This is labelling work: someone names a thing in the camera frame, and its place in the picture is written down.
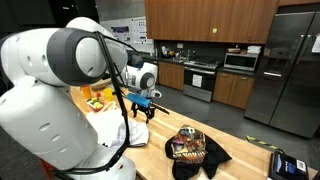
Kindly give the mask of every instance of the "faucet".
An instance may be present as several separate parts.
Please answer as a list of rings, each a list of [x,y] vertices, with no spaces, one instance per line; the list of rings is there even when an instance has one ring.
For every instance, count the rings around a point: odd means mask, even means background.
[[[180,51],[179,51],[179,59],[181,59],[181,58],[182,58],[182,53],[183,53],[183,51],[182,51],[182,50],[180,50]]]
[[[187,54],[187,60],[190,60],[190,49],[188,50],[188,54]]]

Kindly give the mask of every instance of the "floor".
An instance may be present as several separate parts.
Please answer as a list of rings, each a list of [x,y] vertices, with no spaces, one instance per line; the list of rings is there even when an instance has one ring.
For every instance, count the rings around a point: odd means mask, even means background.
[[[207,103],[183,95],[181,91],[157,86],[162,98],[154,102],[208,124],[240,139],[253,136],[269,144],[278,146],[288,155],[294,156],[320,170],[320,138],[311,140],[268,127],[264,124],[243,118],[244,111],[224,104]],[[21,147],[0,128],[0,179],[46,179],[39,159]]]

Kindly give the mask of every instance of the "oven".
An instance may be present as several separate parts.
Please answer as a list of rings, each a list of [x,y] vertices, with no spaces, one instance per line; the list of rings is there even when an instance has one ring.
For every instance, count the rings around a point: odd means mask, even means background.
[[[184,68],[183,93],[206,102],[211,102],[215,81],[215,70],[186,66]]]

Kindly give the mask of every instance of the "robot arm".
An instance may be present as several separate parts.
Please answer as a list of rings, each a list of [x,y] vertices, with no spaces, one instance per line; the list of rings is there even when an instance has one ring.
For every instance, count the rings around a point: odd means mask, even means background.
[[[127,86],[140,89],[139,95],[146,98],[161,98],[160,91],[155,89],[158,67],[150,63],[144,63],[142,68],[127,66],[121,76]]]
[[[18,143],[59,170],[102,166],[99,177],[134,179],[134,164],[123,156],[116,162],[126,169],[103,171],[115,152],[97,144],[95,130],[68,99],[68,86],[97,82],[108,71],[93,31],[112,37],[90,19],[77,18],[67,28],[30,30],[1,41],[0,68],[15,87],[0,98],[0,124]],[[106,45],[121,71],[127,61],[125,48],[110,40]],[[97,179],[97,175],[74,178]]]

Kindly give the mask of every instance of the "wooden cabinet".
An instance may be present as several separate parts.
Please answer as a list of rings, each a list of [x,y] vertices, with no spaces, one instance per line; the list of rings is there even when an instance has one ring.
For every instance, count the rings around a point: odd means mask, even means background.
[[[213,0],[209,33],[210,40],[226,42],[234,0]]]
[[[264,44],[278,0],[234,0],[228,42]]]
[[[234,0],[228,32],[229,42],[246,42],[255,0]]]
[[[308,4],[308,3],[320,3],[320,0],[280,0],[279,6]]]
[[[210,20],[213,11],[212,0],[182,1],[180,7],[183,11],[180,29],[181,40],[208,41],[210,40]]]
[[[278,0],[256,0],[246,36],[247,42],[266,43],[277,7]]]
[[[145,0],[148,37],[263,44],[278,0]]]
[[[213,100],[245,109],[254,85],[254,78],[218,72]]]
[[[235,75],[230,93],[229,104],[241,109],[245,109],[247,107],[253,85],[253,78]]]
[[[229,103],[229,97],[232,90],[233,74],[218,73],[213,93],[213,100],[225,104]]]
[[[182,11],[178,0],[145,0],[147,36],[151,39],[178,40]]]
[[[159,62],[159,83],[183,90],[184,67],[182,65]]]

